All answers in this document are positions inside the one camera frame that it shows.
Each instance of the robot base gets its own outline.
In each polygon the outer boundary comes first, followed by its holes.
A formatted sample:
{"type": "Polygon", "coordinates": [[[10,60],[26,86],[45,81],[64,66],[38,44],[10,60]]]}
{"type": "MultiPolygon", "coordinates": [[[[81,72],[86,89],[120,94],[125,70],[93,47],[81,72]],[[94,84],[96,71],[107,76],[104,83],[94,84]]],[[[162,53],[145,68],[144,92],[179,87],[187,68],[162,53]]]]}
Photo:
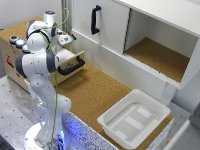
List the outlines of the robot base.
{"type": "MultiPolygon", "coordinates": [[[[24,138],[24,150],[49,150],[49,147],[46,146],[42,146],[37,140],[36,140],[36,136],[38,134],[38,132],[41,129],[41,126],[44,124],[44,122],[42,123],[37,123],[34,126],[32,126],[25,135],[24,138]]],[[[65,145],[66,147],[68,147],[70,142],[69,137],[65,138],[65,145]]]]}

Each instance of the cabinet shelf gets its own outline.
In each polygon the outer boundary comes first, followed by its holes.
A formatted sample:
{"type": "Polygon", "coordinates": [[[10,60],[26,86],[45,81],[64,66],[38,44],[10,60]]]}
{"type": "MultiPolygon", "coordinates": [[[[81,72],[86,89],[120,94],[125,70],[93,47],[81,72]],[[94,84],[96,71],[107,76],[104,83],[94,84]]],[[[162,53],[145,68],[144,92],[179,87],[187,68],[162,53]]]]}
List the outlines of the cabinet shelf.
{"type": "Polygon", "coordinates": [[[125,53],[178,82],[181,82],[190,60],[149,38],[144,38],[125,53]]]}

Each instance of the white tabletop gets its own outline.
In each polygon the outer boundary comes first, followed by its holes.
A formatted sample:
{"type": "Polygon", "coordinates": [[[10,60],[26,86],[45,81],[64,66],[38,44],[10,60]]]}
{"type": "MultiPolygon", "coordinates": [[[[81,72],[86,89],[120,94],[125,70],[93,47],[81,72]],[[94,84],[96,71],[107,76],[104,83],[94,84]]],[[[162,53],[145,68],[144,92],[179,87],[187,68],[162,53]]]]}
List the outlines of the white tabletop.
{"type": "Polygon", "coordinates": [[[200,37],[200,5],[189,0],[114,0],[200,37]]]}

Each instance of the brown countertop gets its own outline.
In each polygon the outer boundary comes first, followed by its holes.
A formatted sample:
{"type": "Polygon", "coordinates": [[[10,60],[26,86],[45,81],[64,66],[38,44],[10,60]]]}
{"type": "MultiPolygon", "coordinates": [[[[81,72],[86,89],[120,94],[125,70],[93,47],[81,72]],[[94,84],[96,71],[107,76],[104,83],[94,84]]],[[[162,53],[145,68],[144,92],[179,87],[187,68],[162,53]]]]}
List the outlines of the brown countertop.
{"type": "MultiPolygon", "coordinates": [[[[7,42],[9,42],[11,35],[17,35],[19,38],[26,40],[26,27],[30,20],[0,31],[0,37],[7,42]]],[[[102,126],[97,122],[97,118],[129,92],[131,92],[131,89],[88,63],[85,64],[83,70],[58,86],[58,93],[72,100],[71,112],[119,149],[123,148],[105,134],[102,126]]],[[[137,150],[146,149],[172,119],[173,115],[169,115],[137,150]]]]}

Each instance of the plastic tub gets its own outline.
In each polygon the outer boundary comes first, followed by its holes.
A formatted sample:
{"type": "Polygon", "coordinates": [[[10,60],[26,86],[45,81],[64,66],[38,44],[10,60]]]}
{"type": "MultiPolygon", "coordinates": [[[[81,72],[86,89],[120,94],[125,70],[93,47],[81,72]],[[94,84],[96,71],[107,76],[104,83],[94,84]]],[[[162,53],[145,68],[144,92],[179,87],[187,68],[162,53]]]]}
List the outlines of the plastic tub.
{"type": "Polygon", "coordinates": [[[101,115],[98,122],[122,147],[136,149],[169,113],[169,108],[135,89],[101,115]]]}

